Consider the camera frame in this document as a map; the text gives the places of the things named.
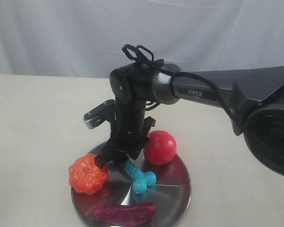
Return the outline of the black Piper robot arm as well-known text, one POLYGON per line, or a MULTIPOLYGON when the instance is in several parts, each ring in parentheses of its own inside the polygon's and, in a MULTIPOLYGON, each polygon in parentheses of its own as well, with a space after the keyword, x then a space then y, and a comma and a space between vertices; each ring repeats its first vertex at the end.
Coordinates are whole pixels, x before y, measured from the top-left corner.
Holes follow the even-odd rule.
POLYGON ((155 120, 145 117, 147 103, 172 105, 180 99, 220 107, 234 134, 243 135, 263 165, 284 176, 284 66, 183 72, 175 64, 132 63, 110 73, 114 99, 84 119, 91 127, 110 123, 110 137, 95 163, 136 159, 155 120))

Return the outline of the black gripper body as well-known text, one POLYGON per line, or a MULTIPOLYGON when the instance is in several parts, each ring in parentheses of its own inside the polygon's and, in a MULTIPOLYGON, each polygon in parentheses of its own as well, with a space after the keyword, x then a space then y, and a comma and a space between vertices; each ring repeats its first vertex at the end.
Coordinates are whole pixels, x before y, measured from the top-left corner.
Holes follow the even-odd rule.
POLYGON ((123 103, 115 99, 115 121, 111 136, 106 145, 106 160, 117 160, 128 155, 136 160, 146 143, 146 137, 155 120, 144 118, 145 100, 134 100, 123 103))

